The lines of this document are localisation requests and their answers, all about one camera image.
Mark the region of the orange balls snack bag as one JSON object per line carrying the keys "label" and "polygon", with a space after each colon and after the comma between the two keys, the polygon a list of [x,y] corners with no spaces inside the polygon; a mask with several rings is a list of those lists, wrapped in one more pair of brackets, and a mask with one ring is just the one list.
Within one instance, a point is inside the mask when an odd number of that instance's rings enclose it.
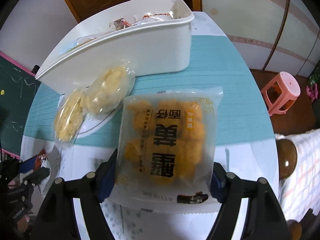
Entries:
{"label": "orange balls snack bag", "polygon": [[156,213],[211,213],[222,87],[169,90],[123,101],[111,200]]}

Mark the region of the red white chips bag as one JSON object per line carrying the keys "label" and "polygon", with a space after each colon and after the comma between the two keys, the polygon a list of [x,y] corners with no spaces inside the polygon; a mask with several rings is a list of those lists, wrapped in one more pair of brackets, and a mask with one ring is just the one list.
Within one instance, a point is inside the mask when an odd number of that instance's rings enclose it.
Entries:
{"label": "red white chips bag", "polygon": [[142,18],[142,20],[147,20],[147,21],[168,21],[173,19],[174,19],[173,11],[159,12],[159,13],[147,12]]}

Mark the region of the dark red dates packet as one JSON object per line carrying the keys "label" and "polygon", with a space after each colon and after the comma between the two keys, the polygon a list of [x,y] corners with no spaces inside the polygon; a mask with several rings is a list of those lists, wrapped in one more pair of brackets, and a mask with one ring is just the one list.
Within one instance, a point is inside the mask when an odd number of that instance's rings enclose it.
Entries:
{"label": "dark red dates packet", "polygon": [[45,148],[40,150],[40,152],[36,155],[33,171],[35,172],[42,167],[47,168],[50,173],[52,172],[49,157]]}

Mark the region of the brown wooden bed knob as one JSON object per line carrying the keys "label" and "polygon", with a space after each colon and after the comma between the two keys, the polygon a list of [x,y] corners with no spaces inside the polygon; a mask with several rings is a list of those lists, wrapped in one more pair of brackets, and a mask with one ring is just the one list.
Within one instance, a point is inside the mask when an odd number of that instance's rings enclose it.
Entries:
{"label": "brown wooden bed knob", "polygon": [[278,153],[279,179],[291,176],[296,168],[298,154],[294,143],[288,139],[276,141]]}

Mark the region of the yellow puffs snack bag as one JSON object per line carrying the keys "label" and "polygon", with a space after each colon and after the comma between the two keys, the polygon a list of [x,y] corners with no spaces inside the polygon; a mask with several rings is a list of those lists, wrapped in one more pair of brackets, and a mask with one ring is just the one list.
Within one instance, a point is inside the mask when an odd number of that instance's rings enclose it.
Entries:
{"label": "yellow puffs snack bag", "polygon": [[104,71],[83,93],[84,112],[99,116],[114,110],[131,92],[135,78],[136,72],[129,63]]}

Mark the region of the white checked bed cover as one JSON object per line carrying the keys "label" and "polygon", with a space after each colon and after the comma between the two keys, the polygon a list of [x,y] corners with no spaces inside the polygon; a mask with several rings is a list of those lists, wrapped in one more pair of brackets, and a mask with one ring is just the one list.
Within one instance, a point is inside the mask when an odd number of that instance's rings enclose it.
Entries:
{"label": "white checked bed cover", "polygon": [[276,134],[276,141],[287,139],[297,151],[294,172],[279,183],[279,204],[287,220],[300,221],[312,210],[319,213],[319,129],[302,134]]}

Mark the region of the pink plastic stool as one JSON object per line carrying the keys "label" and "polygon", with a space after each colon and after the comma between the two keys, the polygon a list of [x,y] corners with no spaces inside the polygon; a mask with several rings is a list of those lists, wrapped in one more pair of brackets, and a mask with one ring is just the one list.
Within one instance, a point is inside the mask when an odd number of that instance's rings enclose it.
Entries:
{"label": "pink plastic stool", "polygon": [[269,116],[285,114],[300,96],[297,80],[288,72],[279,72],[261,90]]}

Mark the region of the white plastic bin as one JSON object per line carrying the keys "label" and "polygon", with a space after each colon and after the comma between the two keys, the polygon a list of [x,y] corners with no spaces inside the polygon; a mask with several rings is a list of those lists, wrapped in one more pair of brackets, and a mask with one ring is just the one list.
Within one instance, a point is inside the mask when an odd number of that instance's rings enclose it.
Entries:
{"label": "white plastic bin", "polygon": [[[142,20],[147,12],[174,12],[168,21]],[[124,18],[131,27],[112,31]],[[89,86],[108,68],[129,63],[137,76],[179,72],[190,61],[194,15],[183,0],[131,0],[77,24],[50,52],[36,79],[60,94]]]}

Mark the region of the mixed nuts snack packet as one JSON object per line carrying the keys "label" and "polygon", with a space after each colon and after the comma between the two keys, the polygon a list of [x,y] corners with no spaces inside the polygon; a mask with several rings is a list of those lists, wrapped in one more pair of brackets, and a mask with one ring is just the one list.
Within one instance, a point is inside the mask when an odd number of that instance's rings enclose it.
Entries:
{"label": "mixed nuts snack packet", "polygon": [[129,27],[131,27],[131,24],[127,22],[127,20],[125,20],[124,18],[120,18],[109,23],[109,28],[112,31],[121,30]]}

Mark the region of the green chalkboard pink frame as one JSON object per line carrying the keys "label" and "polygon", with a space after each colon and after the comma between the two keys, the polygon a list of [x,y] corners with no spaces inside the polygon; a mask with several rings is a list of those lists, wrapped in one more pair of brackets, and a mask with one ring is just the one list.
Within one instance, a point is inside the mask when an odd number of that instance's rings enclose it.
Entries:
{"label": "green chalkboard pink frame", "polygon": [[40,86],[34,73],[1,54],[1,146],[20,155],[29,109]]}

